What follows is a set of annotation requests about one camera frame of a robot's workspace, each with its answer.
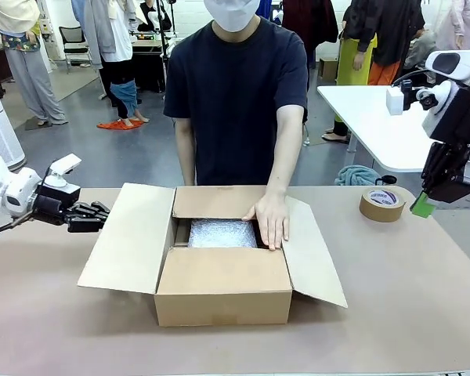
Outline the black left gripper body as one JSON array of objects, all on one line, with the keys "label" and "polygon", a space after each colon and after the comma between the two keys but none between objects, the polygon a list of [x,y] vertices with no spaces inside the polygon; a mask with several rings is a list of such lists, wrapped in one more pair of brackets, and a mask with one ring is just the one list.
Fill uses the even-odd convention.
[{"label": "black left gripper body", "polygon": [[65,223],[68,210],[78,201],[81,187],[68,183],[64,187],[40,185],[34,199],[34,219],[55,226]]}]

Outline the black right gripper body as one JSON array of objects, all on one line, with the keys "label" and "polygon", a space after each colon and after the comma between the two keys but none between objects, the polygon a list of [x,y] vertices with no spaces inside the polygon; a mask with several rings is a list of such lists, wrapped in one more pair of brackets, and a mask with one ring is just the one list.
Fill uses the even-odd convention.
[{"label": "black right gripper body", "polygon": [[470,88],[454,88],[454,96],[439,112],[430,138],[450,145],[470,145]]}]

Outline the person's left hand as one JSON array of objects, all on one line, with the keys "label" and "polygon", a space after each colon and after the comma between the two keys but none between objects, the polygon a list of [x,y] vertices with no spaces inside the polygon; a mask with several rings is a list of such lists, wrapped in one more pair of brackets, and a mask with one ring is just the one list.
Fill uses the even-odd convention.
[{"label": "person's left hand", "polygon": [[260,237],[271,251],[281,248],[289,238],[289,214],[285,192],[268,191],[252,205],[243,221],[256,219]]}]

